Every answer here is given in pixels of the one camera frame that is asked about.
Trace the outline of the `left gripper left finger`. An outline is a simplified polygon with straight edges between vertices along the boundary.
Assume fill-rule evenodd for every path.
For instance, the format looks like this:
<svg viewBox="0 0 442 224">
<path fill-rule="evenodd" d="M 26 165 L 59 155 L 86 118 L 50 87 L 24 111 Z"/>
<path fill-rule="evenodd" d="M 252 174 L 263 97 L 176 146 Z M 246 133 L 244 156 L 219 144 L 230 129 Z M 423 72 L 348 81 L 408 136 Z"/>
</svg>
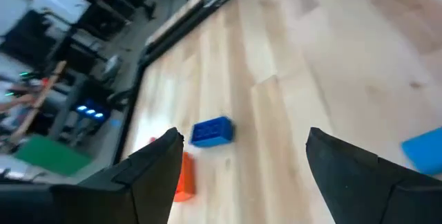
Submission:
<svg viewBox="0 0 442 224">
<path fill-rule="evenodd" d="M 0 180 L 0 224 L 166 224 L 182 154 L 173 127 L 77 185 Z"/>
</svg>

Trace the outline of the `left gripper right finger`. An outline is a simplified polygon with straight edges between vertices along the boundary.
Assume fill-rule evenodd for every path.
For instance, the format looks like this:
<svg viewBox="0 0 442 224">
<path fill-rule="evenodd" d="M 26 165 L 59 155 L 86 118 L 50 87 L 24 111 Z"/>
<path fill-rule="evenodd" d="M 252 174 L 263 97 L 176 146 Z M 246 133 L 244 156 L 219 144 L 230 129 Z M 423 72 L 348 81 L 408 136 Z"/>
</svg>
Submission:
<svg viewBox="0 0 442 224">
<path fill-rule="evenodd" d="M 442 181 L 312 127 L 311 173 L 336 224 L 442 224 Z"/>
</svg>

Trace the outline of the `light blue wooden block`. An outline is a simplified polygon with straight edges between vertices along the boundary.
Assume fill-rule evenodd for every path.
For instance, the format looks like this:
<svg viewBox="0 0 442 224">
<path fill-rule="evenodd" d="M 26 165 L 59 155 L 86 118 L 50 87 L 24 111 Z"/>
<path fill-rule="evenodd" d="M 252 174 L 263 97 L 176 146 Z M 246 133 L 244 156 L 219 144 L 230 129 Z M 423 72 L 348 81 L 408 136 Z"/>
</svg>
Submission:
<svg viewBox="0 0 442 224">
<path fill-rule="evenodd" d="M 442 127 L 402 142 L 401 148 L 417 171 L 442 173 Z"/>
</svg>

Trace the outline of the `orange eight-stud brick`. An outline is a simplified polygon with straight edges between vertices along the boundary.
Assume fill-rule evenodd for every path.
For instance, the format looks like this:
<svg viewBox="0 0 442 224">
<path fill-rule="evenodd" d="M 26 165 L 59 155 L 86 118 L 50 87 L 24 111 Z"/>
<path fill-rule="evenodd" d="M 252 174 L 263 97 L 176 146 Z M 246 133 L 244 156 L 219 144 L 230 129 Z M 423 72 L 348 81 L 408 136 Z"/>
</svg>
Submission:
<svg viewBox="0 0 442 224">
<path fill-rule="evenodd" d="M 184 202 L 196 195 L 195 166 L 191 154 L 184 152 L 180 177 L 174 195 L 174 202 Z"/>
</svg>

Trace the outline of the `blue eight-stud brick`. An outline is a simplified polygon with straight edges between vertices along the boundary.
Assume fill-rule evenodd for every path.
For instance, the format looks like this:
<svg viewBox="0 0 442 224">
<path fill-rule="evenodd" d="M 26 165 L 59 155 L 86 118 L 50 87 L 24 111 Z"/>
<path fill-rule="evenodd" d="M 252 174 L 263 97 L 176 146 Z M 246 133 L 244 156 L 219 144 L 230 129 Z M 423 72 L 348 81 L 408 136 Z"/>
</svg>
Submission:
<svg viewBox="0 0 442 224">
<path fill-rule="evenodd" d="M 215 147 L 233 141 L 234 125 L 226 116 L 193 125 L 189 144 L 199 148 Z"/>
</svg>

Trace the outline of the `device with blue lights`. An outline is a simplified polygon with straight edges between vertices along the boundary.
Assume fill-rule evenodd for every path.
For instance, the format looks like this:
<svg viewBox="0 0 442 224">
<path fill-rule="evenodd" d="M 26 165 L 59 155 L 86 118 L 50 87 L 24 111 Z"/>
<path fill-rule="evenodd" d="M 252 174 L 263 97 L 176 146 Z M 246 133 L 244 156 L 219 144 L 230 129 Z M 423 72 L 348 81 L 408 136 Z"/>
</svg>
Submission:
<svg viewBox="0 0 442 224">
<path fill-rule="evenodd" d="M 97 122 L 105 122 L 111 115 L 109 105 L 96 102 L 92 99 L 85 99 L 75 105 L 74 110 L 85 118 L 95 120 Z"/>
</svg>

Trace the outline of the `green mat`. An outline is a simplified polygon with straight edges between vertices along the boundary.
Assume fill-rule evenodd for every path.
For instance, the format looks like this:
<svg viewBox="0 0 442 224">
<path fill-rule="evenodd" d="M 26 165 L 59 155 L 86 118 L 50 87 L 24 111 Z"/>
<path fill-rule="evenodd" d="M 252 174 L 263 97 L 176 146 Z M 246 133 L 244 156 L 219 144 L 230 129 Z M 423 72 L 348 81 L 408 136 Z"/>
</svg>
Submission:
<svg viewBox="0 0 442 224">
<path fill-rule="evenodd" d="M 40 135 L 33 135 L 19 145 L 14 157 L 62 176 L 71 176 L 91 162 L 90 157 Z"/>
</svg>

